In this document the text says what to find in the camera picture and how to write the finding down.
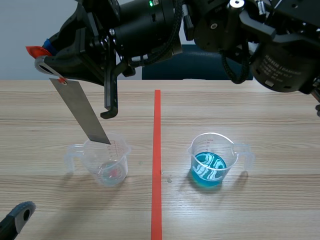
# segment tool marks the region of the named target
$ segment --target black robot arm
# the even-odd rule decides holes
[[[182,52],[182,20],[186,39],[203,51],[221,54],[222,66],[235,84],[244,82],[251,68],[256,80],[274,91],[319,95],[320,1],[77,2],[74,14],[42,46],[50,54],[38,57],[36,67],[38,63],[44,73],[104,86],[105,119],[118,112],[119,74],[132,76],[136,67]],[[257,45],[255,51],[249,43]],[[239,74],[227,58],[242,65]]]

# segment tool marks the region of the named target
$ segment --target measuring cup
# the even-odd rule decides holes
[[[84,144],[70,145],[64,155],[67,170],[73,173],[74,158],[79,158],[99,184],[110,187],[122,182],[128,173],[127,155],[131,147],[118,134],[107,136],[111,144],[87,140]]]
[[[226,136],[215,132],[197,136],[188,152],[191,156],[191,175],[204,187],[220,184],[240,157],[244,158],[245,170],[249,170],[256,159],[250,152],[250,145],[235,144]]]

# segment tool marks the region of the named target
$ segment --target black chair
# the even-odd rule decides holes
[[[222,65],[221,55],[201,50],[197,45],[182,45],[183,53],[171,59],[148,65],[142,68],[143,80],[228,80]],[[241,65],[227,60],[231,69],[240,75]]]

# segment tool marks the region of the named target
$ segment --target wood grain surface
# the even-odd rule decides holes
[[[97,115],[103,88],[81,82]],[[0,219],[33,201],[18,240],[149,240],[154,90],[161,89],[163,240],[318,240],[320,118],[316,100],[257,82],[118,83],[119,114],[106,132],[132,146],[129,173],[98,186],[81,166],[69,176],[63,155],[86,135],[47,81],[0,81]],[[214,190],[188,177],[194,137],[217,132],[251,144],[253,169],[233,167]]]

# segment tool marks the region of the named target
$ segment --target clear plastic cup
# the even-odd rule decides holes
[[[70,145],[64,155],[68,172],[75,171],[74,158],[79,158],[99,184],[111,187],[121,183],[128,174],[127,155],[131,147],[118,134],[107,136],[111,144],[87,140],[84,144]]]
[[[249,170],[256,159],[250,152],[250,145],[235,144],[226,136],[215,132],[197,136],[188,153],[191,156],[191,175],[204,187],[220,184],[239,158],[244,158],[245,170]]]

